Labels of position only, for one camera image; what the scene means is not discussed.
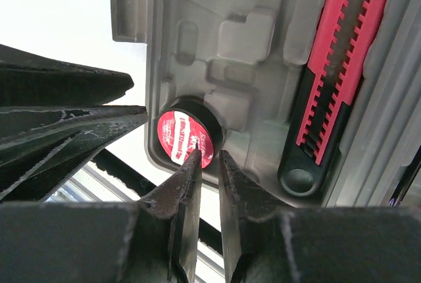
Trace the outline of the red electrical tape roll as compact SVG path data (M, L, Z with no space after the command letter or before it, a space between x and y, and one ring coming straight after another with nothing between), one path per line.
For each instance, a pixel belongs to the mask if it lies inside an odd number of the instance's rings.
M182 165L192 151L201 152L201 167L207 168L224 141L224 131L204 101L181 96L161 113L157 136L170 160Z

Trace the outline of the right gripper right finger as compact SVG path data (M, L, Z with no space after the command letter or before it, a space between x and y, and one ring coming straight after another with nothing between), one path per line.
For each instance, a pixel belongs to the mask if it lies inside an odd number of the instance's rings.
M419 282L420 210L294 208L219 154L227 282Z

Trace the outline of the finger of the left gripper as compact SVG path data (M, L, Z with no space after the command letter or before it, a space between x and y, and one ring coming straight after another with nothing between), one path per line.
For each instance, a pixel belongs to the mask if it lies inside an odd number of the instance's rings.
M68 63L1 46L2 107L89 107L132 89L129 74Z
M136 105L1 108L1 201L46 199L147 121Z

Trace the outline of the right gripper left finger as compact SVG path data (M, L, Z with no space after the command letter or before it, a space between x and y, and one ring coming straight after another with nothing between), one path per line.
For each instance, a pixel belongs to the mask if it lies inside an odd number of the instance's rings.
M1 205L2 282L193 282L201 152L139 201Z

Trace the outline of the grey plastic tool case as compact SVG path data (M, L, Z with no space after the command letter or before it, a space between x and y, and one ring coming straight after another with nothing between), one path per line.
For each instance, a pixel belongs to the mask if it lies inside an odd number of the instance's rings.
M326 0L111 0L115 41L144 43L149 122L141 150L160 170L157 122L175 100L204 101L224 131L203 169L217 187L225 150L293 206L420 206L420 0L387 0L322 188L287 193L278 169Z

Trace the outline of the red utility knife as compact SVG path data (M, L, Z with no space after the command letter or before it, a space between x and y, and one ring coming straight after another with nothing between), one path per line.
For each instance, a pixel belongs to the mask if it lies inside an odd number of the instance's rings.
M324 3L278 169L279 183L292 196L312 196L322 188L386 1Z

